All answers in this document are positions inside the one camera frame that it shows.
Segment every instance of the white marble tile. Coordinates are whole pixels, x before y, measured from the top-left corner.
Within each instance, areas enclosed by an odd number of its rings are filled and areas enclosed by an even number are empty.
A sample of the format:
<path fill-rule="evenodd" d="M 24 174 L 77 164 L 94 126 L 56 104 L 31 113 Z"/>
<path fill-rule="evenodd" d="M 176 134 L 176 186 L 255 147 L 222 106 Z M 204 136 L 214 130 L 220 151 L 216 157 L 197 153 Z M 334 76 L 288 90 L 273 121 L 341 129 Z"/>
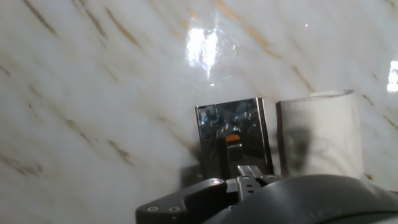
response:
<path fill-rule="evenodd" d="M 194 106 L 264 97 L 276 149 L 275 103 L 332 89 L 398 190 L 397 36 L 395 0 L 0 1 L 0 221 L 134 223 L 196 163 Z"/>

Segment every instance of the metal bracket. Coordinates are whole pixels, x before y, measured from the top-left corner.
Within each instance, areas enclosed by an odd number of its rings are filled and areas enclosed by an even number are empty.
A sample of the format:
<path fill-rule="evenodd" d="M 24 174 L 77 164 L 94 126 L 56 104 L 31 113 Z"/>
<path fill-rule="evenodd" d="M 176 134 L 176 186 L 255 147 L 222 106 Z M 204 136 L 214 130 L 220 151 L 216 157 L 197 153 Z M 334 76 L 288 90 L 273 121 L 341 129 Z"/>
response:
<path fill-rule="evenodd" d="M 274 174 L 262 98 L 196 107 L 206 178 L 232 179 L 236 167 Z"/>

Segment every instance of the white toilet paper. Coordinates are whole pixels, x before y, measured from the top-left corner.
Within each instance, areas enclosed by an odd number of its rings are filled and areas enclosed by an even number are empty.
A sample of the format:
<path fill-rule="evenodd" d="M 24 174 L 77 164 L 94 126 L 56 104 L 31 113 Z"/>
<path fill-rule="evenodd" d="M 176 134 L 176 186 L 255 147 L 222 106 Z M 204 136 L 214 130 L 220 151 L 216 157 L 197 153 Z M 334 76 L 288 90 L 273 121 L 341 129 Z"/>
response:
<path fill-rule="evenodd" d="M 353 90 L 283 101 L 280 113 L 288 175 L 363 176 L 361 128 Z"/>

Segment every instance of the toilet paper holder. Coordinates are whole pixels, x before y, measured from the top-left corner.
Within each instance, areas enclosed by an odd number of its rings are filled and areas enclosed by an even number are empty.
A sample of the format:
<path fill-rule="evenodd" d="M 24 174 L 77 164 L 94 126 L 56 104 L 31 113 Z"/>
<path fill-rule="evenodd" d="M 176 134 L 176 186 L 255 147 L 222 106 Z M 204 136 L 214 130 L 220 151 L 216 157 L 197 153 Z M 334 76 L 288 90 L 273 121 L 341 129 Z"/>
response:
<path fill-rule="evenodd" d="M 262 98 L 197 106 L 203 175 L 231 179 L 237 166 L 274 174 Z"/>

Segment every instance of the screw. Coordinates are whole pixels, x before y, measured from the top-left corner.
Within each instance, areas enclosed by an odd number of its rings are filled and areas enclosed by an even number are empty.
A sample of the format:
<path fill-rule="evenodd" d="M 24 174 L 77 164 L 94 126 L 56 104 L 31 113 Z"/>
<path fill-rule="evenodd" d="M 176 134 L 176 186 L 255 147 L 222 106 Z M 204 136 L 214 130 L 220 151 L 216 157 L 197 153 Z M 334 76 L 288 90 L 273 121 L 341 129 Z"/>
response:
<path fill-rule="evenodd" d="M 159 207 L 158 207 L 158 206 L 152 206 L 152 207 L 147 208 L 147 211 L 148 211 L 148 212 L 156 212 L 156 211 L 158 211 L 158 210 L 159 210 Z"/>
<path fill-rule="evenodd" d="M 220 180 L 213 180 L 212 183 L 213 183 L 213 184 L 220 184 L 221 181 L 220 181 Z"/>
<path fill-rule="evenodd" d="M 177 212 L 179 210 L 180 210 L 179 207 L 171 207 L 171 208 L 169 208 L 169 212 Z"/>

